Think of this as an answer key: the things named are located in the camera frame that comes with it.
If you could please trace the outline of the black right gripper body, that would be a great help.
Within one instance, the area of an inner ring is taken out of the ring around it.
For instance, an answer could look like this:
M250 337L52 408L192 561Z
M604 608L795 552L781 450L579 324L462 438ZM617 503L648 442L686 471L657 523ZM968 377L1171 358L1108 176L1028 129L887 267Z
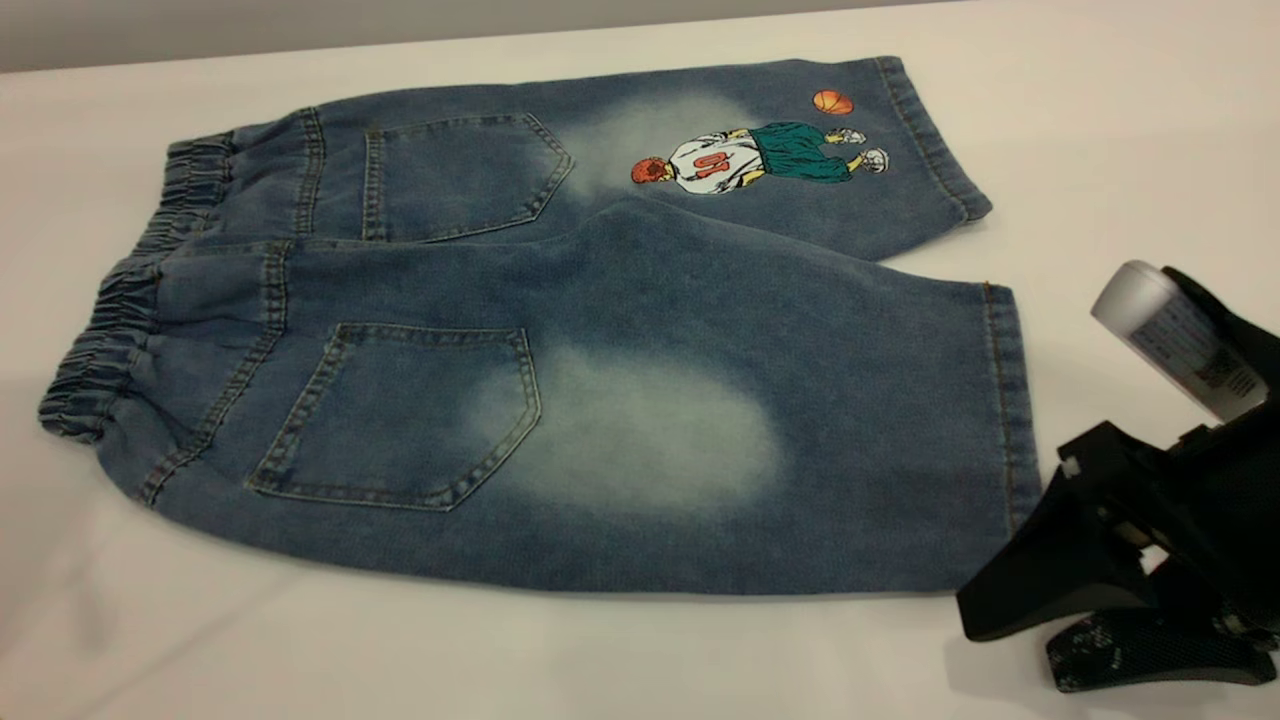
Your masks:
M1060 448L1060 474L1108 560L1066 593L1062 616L1152 609L1277 647L1274 404L1169 448L1103 421Z

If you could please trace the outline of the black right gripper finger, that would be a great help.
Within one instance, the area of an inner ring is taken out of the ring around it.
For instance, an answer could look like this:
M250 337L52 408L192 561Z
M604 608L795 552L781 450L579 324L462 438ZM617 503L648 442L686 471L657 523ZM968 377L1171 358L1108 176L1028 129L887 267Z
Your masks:
M1010 539L959 592L969 641L998 641L1102 609L1156 602L1140 551L1114 534L1100 506L1050 489Z
M1265 685L1277 679L1277 600L1092 609L1050 606L1082 620L1053 635L1046 655L1053 684L1083 693L1161 682Z

